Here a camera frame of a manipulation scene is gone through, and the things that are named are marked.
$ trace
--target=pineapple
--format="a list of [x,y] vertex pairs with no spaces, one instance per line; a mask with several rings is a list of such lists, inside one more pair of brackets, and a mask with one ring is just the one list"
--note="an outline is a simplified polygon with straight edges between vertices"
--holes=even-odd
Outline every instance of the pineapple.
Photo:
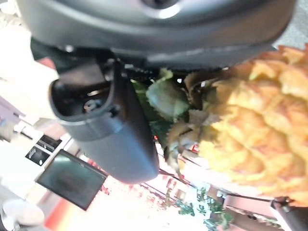
[[199,155],[239,184],[308,206],[308,45],[227,71],[208,97],[220,121],[203,128]]

